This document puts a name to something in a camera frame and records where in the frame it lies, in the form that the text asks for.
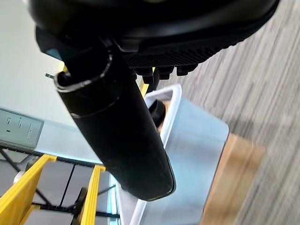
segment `gray floor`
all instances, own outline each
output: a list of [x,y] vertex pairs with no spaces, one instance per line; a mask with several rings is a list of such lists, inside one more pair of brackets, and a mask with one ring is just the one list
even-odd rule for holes
[[300,1],[282,0],[255,35],[186,77],[183,95],[267,148],[237,225],[300,223]]

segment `metal ring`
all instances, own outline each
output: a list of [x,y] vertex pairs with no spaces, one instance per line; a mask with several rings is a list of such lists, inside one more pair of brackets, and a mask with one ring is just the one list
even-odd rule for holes
[[106,67],[104,68],[104,70],[102,71],[102,73],[100,75],[94,76],[91,79],[81,81],[79,83],[71,84],[71,85],[65,86],[65,87],[60,86],[60,84],[58,83],[58,80],[57,80],[58,75],[56,75],[54,77],[54,84],[55,84],[56,90],[58,92],[62,92],[62,93],[70,93],[70,92],[79,90],[81,88],[84,88],[84,87],[90,85],[91,83],[105,77],[106,73],[108,72],[108,70],[109,70],[109,68],[112,64],[112,61],[113,61],[113,54],[111,54],[110,51],[109,51],[108,63],[107,63]]

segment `yellow metal frame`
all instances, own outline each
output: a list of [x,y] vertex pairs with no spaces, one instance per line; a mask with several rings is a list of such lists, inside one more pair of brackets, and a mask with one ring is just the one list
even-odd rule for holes
[[[148,84],[140,85],[142,96],[146,95]],[[28,216],[39,206],[31,205],[43,166],[55,162],[56,156],[43,155],[24,175],[0,198],[0,225],[24,225]],[[98,197],[100,173],[105,167],[96,165],[90,178],[85,203],[80,214],[81,225],[94,225]]]
[[34,193],[43,166],[55,162],[55,156],[43,155],[24,175],[0,198],[0,224],[19,225],[24,223],[30,212]]
[[90,177],[90,183],[88,192],[86,195],[81,219],[79,219],[81,225],[94,225],[96,216],[96,206],[98,197],[98,187],[100,180],[100,173],[105,171],[105,167],[96,165],[92,176]]

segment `electrical outlet plate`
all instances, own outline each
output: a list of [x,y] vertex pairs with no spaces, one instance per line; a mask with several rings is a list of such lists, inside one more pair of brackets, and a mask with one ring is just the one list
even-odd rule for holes
[[36,148],[43,121],[0,109],[0,140]]

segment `white plastic bin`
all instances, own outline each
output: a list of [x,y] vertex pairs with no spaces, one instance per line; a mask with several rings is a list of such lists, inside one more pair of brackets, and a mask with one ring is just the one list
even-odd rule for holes
[[118,187],[121,224],[197,225],[228,138],[228,125],[182,97],[179,84],[145,96],[148,107],[155,100],[170,100],[160,136],[176,190],[165,198],[145,202]]

